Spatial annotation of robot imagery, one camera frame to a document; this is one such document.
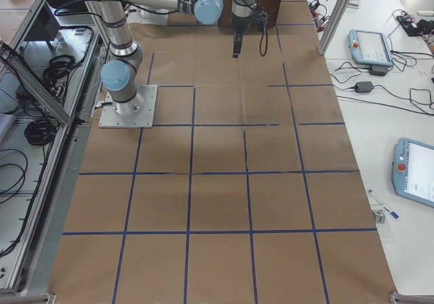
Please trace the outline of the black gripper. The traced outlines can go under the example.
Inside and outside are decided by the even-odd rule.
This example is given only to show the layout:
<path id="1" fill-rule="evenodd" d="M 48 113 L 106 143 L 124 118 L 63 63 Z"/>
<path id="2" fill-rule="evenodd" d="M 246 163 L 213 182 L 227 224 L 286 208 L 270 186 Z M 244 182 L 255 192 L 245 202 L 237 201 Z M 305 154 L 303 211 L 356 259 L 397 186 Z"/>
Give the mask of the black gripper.
<path id="1" fill-rule="evenodd" d="M 252 10 L 248 10 L 242 14 L 232 12 L 231 26 L 234 32 L 233 36 L 233 58 L 238 58 L 241 54 L 243 43 L 243 34 L 250 28 L 251 21 L 254 15 Z"/>

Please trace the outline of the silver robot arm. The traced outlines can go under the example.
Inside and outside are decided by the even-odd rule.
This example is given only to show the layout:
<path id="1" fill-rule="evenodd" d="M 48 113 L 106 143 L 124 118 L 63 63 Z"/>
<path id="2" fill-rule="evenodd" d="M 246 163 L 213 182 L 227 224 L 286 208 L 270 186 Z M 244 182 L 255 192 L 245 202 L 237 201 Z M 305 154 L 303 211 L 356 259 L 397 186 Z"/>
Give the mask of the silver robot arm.
<path id="1" fill-rule="evenodd" d="M 128 3 L 143 7 L 156 15 L 183 13 L 196 17 L 202 24 L 218 21 L 224 9 L 224 0 L 83 0 L 99 2 L 98 16 L 102 30 L 109 41 L 108 48 L 113 60 L 105 64 L 100 76 L 113 101 L 113 110 L 120 117 L 133 116 L 144 108 L 145 99 L 139 94 L 134 80 L 142 62 L 142 48 L 131 36 L 123 9 Z M 256 21 L 264 35 L 267 34 L 267 13 L 256 0 L 233 0 L 232 2 L 233 57 L 241 53 L 243 34 L 251 22 Z"/>

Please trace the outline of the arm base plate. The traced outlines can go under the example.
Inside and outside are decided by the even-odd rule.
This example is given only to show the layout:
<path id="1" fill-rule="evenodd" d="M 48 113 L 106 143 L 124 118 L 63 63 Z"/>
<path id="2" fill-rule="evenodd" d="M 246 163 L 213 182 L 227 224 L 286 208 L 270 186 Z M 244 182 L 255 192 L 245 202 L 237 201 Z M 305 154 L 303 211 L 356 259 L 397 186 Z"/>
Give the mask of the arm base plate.
<path id="1" fill-rule="evenodd" d="M 152 128 L 155 117 L 158 85 L 139 85 L 135 97 L 126 103 L 115 102 L 110 94 L 104 106 L 98 126 L 100 128 Z"/>

